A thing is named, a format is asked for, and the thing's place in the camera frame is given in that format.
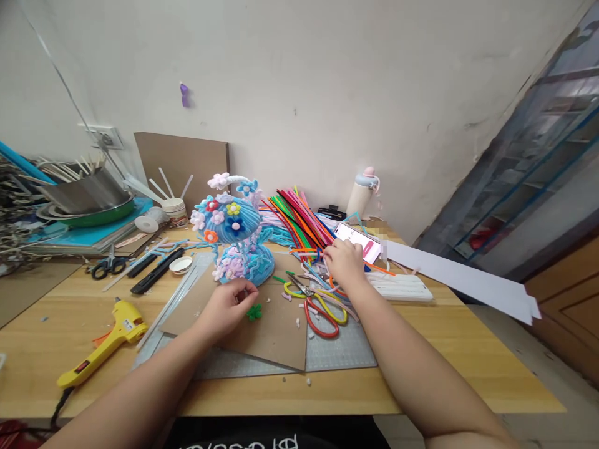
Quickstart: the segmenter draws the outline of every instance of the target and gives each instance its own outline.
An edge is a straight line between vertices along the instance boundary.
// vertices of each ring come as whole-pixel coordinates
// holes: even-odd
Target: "metal pot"
[[[115,208],[129,199],[105,167],[79,181],[36,186],[52,203],[69,214],[87,214]]]

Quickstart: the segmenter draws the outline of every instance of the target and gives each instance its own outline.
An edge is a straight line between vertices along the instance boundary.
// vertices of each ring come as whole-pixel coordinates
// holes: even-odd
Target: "power outlet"
[[[87,128],[83,123],[79,124],[80,127],[87,133]],[[124,150],[123,142],[120,139],[119,133],[115,127],[105,127],[100,125],[88,125],[89,130],[92,132],[94,140],[101,138],[106,147],[110,150]],[[98,145],[93,145],[92,148],[100,148]]]

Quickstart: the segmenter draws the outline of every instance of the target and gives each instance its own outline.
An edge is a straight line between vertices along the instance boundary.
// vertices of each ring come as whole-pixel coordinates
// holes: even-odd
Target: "white sheet of paper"
[[[540,318],[522,284],[393,241],[387,242],[387,256],[526,324]]]

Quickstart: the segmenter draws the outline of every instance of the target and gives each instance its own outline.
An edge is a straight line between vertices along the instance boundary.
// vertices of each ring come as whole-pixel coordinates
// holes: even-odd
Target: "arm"
[[[90,449],[149,447],[174,414],[200,359],[235,328],[257,296],[257,288],[246,279],[217,287],[191,328],[127,374],[44,448],[76,447],[82,442]]]
[[[427,446],[517,447],[465,379],[368,283],[362,247],[337,239],[324,253],[360,316],[393,396]]]

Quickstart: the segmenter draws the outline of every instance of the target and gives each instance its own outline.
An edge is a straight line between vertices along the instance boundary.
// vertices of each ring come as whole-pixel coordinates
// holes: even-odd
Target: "black scissors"
[[[108,276],[108,273],[118,274],[122,273],[122,271],[127,266],[127,259],[118,258],[114,256],[114,245],[110,247],[110,252],[108,253],[108,257],[100,262],[98,265],[94,267],[92,270],[92,278],[96,281],[105,278]]]

